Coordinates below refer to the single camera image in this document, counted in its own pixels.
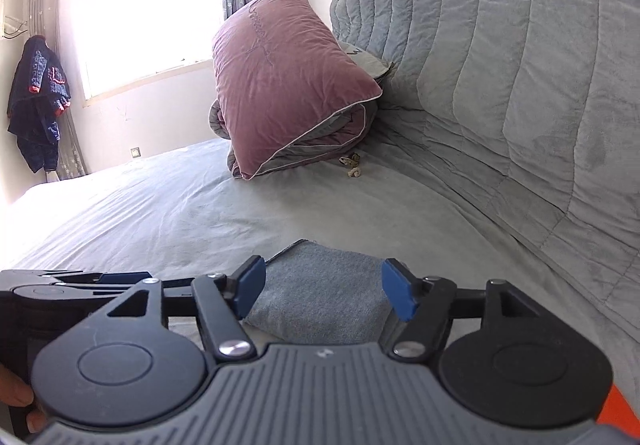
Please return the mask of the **person left hand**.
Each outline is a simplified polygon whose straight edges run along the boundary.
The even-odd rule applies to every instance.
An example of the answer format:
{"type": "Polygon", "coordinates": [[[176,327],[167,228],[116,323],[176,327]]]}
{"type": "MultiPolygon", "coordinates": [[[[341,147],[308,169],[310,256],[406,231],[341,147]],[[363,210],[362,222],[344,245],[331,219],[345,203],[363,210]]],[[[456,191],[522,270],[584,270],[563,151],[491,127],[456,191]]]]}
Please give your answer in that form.
{"type": "MultiPolygon", "coordinates": [[[[34,391],[19,376],[0,365],[0,399],[10,407],[29,407],[36,399],[34,391]]],[[[47,416],[40,406],[34,408],[26,417],[28,431],[40,432],[47,424],[47,416]]]]}

